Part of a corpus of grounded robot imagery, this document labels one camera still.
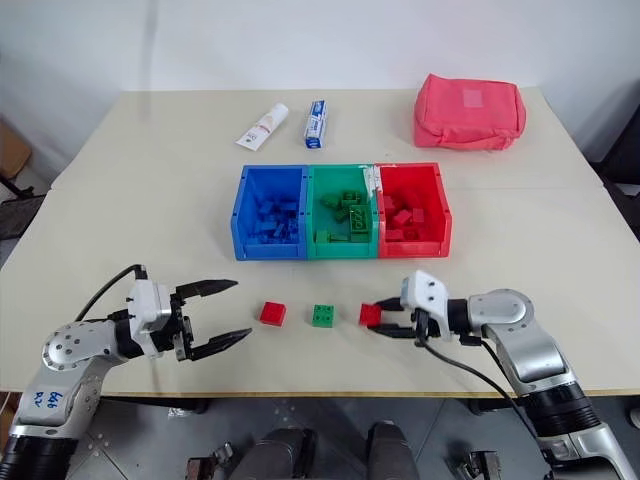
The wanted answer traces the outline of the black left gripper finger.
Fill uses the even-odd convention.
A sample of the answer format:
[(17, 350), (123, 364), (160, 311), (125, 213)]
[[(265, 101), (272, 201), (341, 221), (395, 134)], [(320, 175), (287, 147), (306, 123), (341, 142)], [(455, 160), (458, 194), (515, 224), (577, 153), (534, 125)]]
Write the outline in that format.
[(173, 297), (180, 301), (184, 301), (191, 297), (207, 297), (223, 292), (237, 284), (237, 281), (228, 279), (199, 280), (177, 286)]
[(191, 348), (191, 360), (198, 361), (221, 353), (239, 343), (251, 333), (252, 329), (247, 328), (212, 337), (207, 343)]

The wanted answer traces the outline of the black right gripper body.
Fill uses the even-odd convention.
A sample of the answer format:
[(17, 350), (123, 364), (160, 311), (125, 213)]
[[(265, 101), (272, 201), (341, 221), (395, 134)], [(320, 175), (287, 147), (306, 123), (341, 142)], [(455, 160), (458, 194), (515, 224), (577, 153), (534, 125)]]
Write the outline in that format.
[(404, 310), (409, 310), (412, 327), (402, 327), (399, 330), (400, 339), (413, 340), (416, 346), (426, 346), (429, 337), (430, 314), (419, 307), (412, 307), (406, 301), (400, 299), (399, 305)]

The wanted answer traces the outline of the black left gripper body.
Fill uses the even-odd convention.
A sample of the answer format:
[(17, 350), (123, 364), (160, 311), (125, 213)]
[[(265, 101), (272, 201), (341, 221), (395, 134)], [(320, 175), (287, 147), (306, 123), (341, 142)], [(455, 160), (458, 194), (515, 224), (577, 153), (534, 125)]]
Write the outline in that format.
[(169, 319), (173, 351), (178, 361), (191, 358), (191, 344), (194, 340), (189, 317), (185, 317), (182, 307), (185, 301), (178, 295), (170, 296), (171, 317)]

